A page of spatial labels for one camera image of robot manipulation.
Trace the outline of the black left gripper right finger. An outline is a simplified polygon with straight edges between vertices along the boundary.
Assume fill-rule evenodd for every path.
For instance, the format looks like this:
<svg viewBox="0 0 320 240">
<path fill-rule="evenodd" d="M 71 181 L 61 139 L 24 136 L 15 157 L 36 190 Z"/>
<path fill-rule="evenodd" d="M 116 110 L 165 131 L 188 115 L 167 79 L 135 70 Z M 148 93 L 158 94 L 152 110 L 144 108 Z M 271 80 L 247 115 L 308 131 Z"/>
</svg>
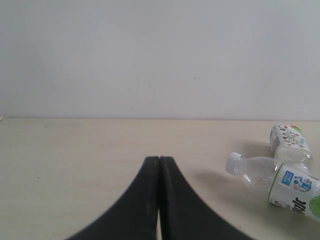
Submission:
<svg viewBox="0 0 320 240">
<path fill-rule="evenodd" d="M 158 207 L 163 240 L 250 240 L 192 189 L 175 159 L 159 160 Z"/>
</svg>

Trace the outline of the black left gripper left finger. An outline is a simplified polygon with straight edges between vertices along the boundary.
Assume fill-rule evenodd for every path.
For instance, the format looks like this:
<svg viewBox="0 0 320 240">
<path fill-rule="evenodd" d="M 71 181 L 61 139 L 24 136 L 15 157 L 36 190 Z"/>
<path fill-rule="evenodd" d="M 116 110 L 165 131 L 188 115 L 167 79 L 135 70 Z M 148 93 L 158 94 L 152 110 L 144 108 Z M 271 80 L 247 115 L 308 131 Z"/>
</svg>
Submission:
<svg viewBox="0 0 320 240">
<path fill-rule="evenodd" d="M 121 197 L 70 240 L 155 240 L 160 159 L 148 156 Z"/>
</svg>

